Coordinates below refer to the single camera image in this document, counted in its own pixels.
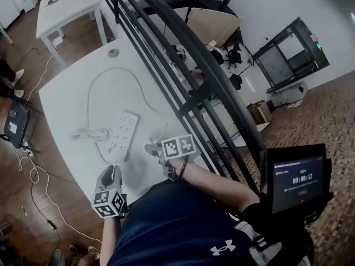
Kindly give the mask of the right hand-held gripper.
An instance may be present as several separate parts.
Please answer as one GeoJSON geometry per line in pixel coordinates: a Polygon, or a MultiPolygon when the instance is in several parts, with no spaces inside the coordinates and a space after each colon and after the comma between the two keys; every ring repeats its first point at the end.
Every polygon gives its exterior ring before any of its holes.
{"type": "Polygon", "coordinates": [[[197,153],[192,134],[162,140],[160,145],[146,144],[144,150],[154,157],[159,157],[158,163],[160,165],[165,165],[169,160],[175,158],[182,158],[197,153]]]}

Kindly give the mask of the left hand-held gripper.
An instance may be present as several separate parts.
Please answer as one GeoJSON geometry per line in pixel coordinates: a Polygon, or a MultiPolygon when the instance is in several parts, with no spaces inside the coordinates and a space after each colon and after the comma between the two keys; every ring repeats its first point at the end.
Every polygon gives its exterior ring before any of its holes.
{"type": "Polygon", "coordinates": [[[92,208],[101,218],[124,218],[128,213],[126,194],[122,193],[121,169],[109,165],[98,177],[92,208]]]}

